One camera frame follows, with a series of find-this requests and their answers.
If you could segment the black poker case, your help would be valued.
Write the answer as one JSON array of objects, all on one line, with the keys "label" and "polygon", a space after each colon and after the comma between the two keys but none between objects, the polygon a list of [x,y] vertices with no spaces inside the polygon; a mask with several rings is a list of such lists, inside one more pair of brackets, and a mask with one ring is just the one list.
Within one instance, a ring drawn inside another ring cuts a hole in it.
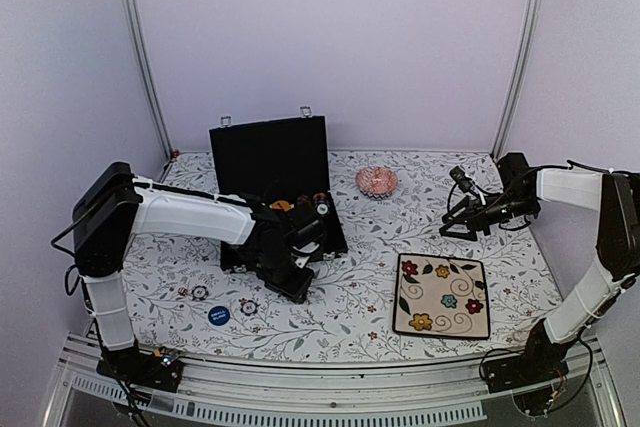
[{"label": "black poker case", "polygon": [[[237,194],[266,205],[277,222],[282,242],[289,248],[315,242],[321,250],[312,261],[336,258],[348,252],[337,207],[331,194],[326,120],[308,116],[268,120],[209,131],[218,192]],[[313,196],[325,193],[330,211],[320,216]],[[308,196],[310,205],[297,205]],[[292,205],[273,210],[273,202]]]}]

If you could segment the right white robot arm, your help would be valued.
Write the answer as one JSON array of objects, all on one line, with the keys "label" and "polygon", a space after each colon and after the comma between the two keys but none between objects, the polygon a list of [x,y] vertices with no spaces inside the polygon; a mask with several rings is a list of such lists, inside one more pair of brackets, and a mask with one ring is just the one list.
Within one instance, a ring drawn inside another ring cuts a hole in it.
[{"label": "right white robot arm", "polygon": [[[447,175],[455,165],[462,165],[467,175],[475,176],[487,191],[501,191],[498,171],[488,155],[449,155],[442,166],[446,188],[453,185]],[[524,345],[533,320],[525,310],[532,310],[538,320],[561,296],[586,273],[595,257],[597,213],[568,205],[541,202],[542,212],[531,228],[517,232],[492,227],[492,234],[479,234],[479,240],[444,239],[443,245],[453,248],[453,255],[481,260],[488,275],[492,322],[490,340],[494,347],[513,348]],[[593,329],[607,358],[632,354],[629,346],[639,341],[639,279],[634,289],[622,295]]]}]

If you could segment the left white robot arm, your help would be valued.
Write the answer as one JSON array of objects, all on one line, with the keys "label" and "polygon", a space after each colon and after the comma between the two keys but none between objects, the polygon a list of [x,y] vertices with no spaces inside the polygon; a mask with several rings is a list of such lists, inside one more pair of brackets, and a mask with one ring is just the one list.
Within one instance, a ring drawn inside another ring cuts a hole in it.
[{"label": "left white robot arm", "polygon": [[62,250],[61,240],[72,236],[73,246],[64,252],[83,282],[109,362],[128,381],[149,370],[146,355],[135,348],[122,279],[130,244],[142,234],[226,243],[269,289],[301,303],[313,278],[305,263],[322,251],[326,227],[309,203],[283,211],[249,194],[178,188],[138,177],[127,163],[109,165],[50,244]]}]

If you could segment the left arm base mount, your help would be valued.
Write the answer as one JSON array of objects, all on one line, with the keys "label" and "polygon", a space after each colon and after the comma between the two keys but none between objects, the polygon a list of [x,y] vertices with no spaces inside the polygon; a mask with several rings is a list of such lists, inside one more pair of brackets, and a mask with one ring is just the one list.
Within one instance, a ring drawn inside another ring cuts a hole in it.
[{"label": "left arm base mount", "polygon": [[121,350],[101,349],[96,372],[123,384],[176,393],[182,380],[184,363],[180,359],[142,352],[137,343]]}]

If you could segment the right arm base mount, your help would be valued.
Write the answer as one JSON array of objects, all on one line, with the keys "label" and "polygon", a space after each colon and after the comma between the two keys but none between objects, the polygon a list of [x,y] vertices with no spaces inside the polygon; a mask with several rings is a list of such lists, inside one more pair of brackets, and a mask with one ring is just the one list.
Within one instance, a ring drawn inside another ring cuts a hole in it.
[{"label": "right arm base mount", "polygon": [[536,367],[523,353],[492,349],[479,364],[479,376],[490,393],[511,394],[515,408],[528,417],[549,414],[566,387],[569,369],[562,360]]}]

